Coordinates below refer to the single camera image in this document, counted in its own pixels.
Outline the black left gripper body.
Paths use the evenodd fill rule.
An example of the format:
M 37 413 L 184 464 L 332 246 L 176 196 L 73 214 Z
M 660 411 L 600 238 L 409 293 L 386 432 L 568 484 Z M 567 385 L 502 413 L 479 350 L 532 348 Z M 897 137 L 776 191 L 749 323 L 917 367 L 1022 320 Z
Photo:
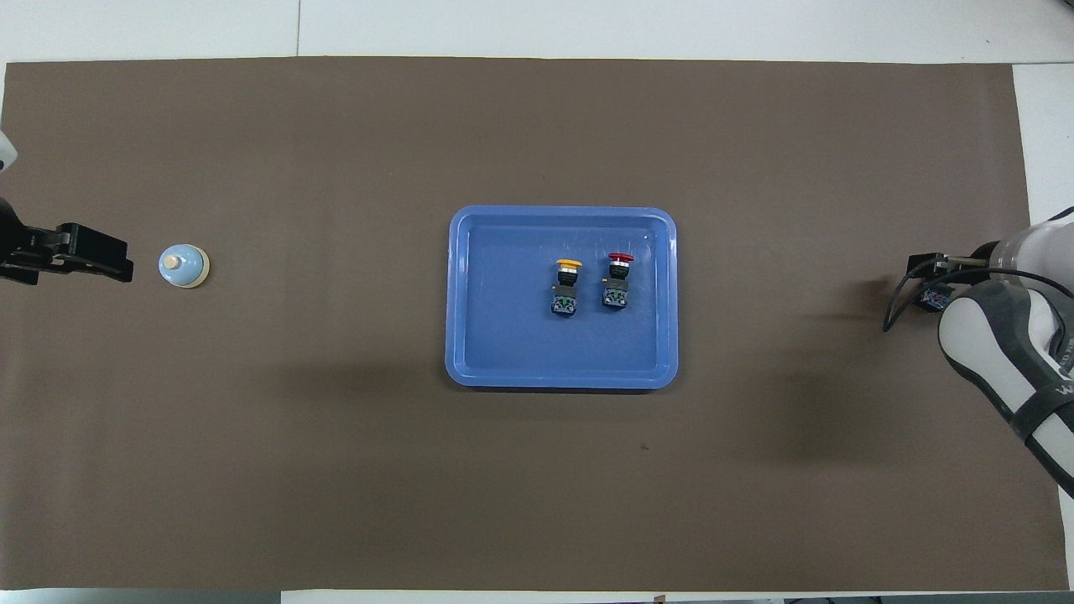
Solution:
M 3 263 L 11 265 L 127 265 L 128 245 L 79 222 L 53 229 L 24 225 L 8 200 L 1 199 Z

